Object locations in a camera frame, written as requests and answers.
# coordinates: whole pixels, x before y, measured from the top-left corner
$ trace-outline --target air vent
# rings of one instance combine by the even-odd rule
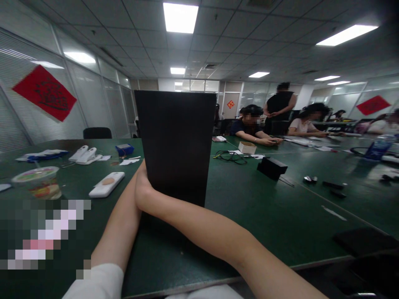
[[[310,70],[310,71],[306,71],[304,73],[302,73],[302,75],[308,75],[308,74],[312,74],[312,73],[317,73],[317,70]]]
[[[114,60],[117,64],[120,66],[124,66],[122,63],[119,62],[118,59],[116,59],[106,48],[104,47],[99,47],[105,54],[107,54],[112,60]]]
[[[247,5],[270,10],[277,0],[249,0]]]
[[[217,67],[217,64],[207,64],[204,69],[215,69]]]

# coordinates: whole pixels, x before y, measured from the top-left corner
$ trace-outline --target ceiling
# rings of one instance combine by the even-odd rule
[[[275,0],[269,9],[249,0],[167,1],[199,6],[194,34],[166,32],[161,0],[21,1],[132,78],[182,77],[170,67],[186,67],[185,78],[310,84],[329,75],[359,81],[399,73],[397,10],[389,0]],[[353,24],[380,27],[335,47],[315,46]],[[207,63],[218,66],[204,70]],[[248,78],[258,71],[270,74]]]

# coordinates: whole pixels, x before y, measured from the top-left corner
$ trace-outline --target plastic bowl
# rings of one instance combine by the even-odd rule
[[[14,187],[28,190],[37,199],[58,199],[62,195],[57,183],[58,167],[41,167],[15,176]]]

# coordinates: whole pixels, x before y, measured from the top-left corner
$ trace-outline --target red diamond paper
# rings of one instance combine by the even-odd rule
[[[60,121],[66,119],[76,103],[76,98],[41,65],[12,90]]]
[[[233,108],[233,106],[234,106],[234,102],[232,100],[227,103],[227,107],[229,107],[230,109]]]
[[[364,103],[357,105],[356,107],[360,110],[364,115],[370,115],[386,107],[389,107],[389,104],[382,96],[375,96]]]

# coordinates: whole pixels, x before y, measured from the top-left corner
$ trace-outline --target water bottle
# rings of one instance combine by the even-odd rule
[[[394,135],[380,135],[370,145],[363,158],[368,161],[379,162],[381,161],[382,156],[395,142],[396,137]]]

